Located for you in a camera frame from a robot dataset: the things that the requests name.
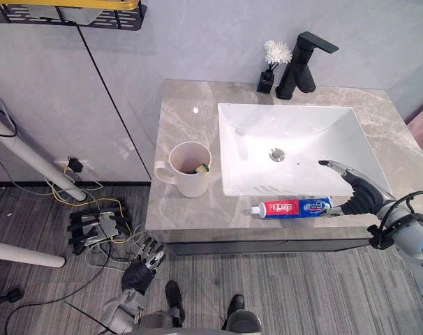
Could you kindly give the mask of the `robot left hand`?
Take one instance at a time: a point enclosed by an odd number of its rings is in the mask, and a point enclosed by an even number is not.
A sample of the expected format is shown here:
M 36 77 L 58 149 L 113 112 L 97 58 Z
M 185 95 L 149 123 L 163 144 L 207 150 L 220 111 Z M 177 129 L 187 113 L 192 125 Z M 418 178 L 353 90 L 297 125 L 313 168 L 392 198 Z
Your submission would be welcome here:
M 125 270 L 121 278 L 121 289 L 134 290 L 145 295 L 165 258 L 164 245 L 152 237 L 147 237 L 137 256 Z

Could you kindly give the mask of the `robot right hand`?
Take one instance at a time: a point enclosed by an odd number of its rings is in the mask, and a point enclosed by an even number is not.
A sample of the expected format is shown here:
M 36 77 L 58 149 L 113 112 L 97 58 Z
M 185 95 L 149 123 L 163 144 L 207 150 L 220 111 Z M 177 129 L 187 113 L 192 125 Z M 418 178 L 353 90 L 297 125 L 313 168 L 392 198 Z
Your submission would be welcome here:
M 364 173 L 338 161 L 320 160 L 318 163 L 338 172 L 352 186 L 351 198 L 339 206 L 324 210 L 322 216 L 376 215 L 386 204 L 396 202 L 393 195 Z

